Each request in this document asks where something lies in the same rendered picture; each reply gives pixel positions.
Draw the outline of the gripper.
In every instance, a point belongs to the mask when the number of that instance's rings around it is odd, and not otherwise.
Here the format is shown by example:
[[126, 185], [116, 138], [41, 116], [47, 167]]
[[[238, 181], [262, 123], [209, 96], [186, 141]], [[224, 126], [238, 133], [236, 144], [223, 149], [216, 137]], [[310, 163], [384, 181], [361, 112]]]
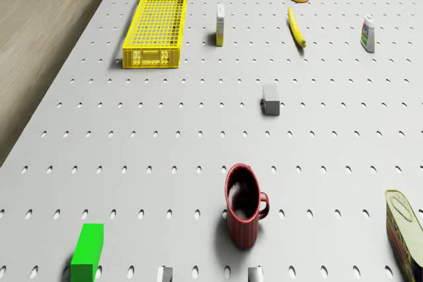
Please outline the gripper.
[[[158, 268], [157, 282], [173, 282], [173, 269], [162, 265]], [[259, 267], [248, 268], [248, 282], [264, 282], [262, 269]]]

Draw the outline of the banana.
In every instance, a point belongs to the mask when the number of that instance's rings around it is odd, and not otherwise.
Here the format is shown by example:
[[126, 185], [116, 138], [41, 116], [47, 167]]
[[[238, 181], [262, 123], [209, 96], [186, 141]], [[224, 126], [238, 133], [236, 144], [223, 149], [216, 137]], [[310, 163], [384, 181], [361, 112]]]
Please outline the banana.
[[290, 7], [288, 8], [288, 19], [295, 41], [300, 47], [305, 48], [307, 46], [307, 42], [299, 29], [295, 15]]

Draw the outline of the flat-sided can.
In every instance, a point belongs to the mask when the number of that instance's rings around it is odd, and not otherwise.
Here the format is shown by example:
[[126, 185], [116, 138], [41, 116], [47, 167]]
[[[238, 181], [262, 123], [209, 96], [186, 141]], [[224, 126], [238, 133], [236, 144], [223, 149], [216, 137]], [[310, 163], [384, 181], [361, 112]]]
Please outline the flat-sided can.
[[408, 282], [423, 282], [423, 227], [408, 199], [386, 190], [387, 236]]

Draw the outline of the yellow basket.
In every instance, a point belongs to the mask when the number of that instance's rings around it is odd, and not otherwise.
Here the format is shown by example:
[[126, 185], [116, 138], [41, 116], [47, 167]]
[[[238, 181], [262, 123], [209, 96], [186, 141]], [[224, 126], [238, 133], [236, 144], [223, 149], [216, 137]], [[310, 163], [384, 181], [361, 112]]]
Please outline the yellow basket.
[[177, 68], [187, 0], [140, 0], [122, 46], [122, 67]]

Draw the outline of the green cube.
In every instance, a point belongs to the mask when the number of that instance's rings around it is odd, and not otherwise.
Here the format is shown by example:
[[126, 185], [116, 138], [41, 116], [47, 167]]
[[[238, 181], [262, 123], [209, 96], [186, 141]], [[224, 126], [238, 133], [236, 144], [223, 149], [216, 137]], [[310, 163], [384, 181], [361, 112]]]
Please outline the green cube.
[[71, 282], [93, 282], [104, 243], [104, 225], [85, 223], [70, 265]]

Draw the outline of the white yellow box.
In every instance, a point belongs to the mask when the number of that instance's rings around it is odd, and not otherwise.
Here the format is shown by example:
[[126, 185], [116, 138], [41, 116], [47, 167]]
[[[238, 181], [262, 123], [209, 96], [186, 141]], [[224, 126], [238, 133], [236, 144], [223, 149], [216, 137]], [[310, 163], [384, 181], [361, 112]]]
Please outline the white yellow box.
[[216, 20], [216, 46], [223, 45], [225, 25], [225, 7], [222, 3], [217, 4], [217, 20]]

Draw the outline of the red mug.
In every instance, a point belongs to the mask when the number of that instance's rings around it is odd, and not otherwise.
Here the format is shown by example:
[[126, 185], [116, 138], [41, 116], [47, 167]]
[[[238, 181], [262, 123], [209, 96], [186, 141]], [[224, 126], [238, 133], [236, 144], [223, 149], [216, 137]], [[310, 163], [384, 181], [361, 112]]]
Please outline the red mug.
[[238, 248], [247, 250], [255, 243], [259, 220], [270, 211], [268, 195], [260, 191], [257, 177], [250, 166], [237, 163], [228, 171], [225, 200], [229, 234]]

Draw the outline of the small white bottle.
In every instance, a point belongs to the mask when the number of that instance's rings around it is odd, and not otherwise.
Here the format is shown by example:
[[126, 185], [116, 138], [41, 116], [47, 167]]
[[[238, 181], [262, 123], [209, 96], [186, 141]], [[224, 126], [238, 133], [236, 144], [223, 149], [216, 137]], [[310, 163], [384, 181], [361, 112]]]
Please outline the small white bottle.
[[360, 42], [367, 52], [375, 52], [375, 21], [372, 14], [365, 16]]

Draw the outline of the grey cube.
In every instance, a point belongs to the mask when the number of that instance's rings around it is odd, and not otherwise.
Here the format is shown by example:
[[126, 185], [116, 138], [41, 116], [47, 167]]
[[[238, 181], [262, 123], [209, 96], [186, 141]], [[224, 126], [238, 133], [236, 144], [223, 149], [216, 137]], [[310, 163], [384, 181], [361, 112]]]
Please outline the grey cube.
[[280, 115], [280, 98], [276, 84], [263, 84], [262, 100], [264, 113], [267, 116]]

